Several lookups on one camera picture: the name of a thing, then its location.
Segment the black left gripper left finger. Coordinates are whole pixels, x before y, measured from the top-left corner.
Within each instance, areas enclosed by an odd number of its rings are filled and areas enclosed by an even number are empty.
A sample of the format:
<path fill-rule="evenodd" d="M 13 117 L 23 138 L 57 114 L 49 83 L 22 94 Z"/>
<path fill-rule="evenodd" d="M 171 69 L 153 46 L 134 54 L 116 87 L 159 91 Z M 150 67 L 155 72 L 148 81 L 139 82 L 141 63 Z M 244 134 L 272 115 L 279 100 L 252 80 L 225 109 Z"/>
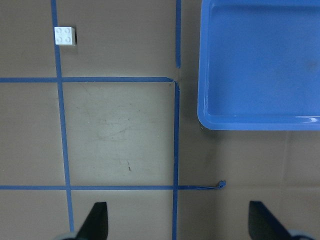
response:
<path fill-rule="evenodd" d="M 106 202 L 96 202 L 87 215 L 76 240 L 106 240 L 108 238 L 108 207 Z"/>

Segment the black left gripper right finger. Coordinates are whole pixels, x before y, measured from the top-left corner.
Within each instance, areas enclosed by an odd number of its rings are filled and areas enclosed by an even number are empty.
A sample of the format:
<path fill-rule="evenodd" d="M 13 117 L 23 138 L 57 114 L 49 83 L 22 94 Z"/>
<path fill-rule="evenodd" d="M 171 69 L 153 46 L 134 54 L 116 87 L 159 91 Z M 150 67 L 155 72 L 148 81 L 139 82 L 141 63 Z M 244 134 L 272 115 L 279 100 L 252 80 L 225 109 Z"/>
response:
<path fill-rule="evenodd" d="M 261 201 L 249 202 L 249 236 L 252 240 L 290 240 L 292 236 Z"/>

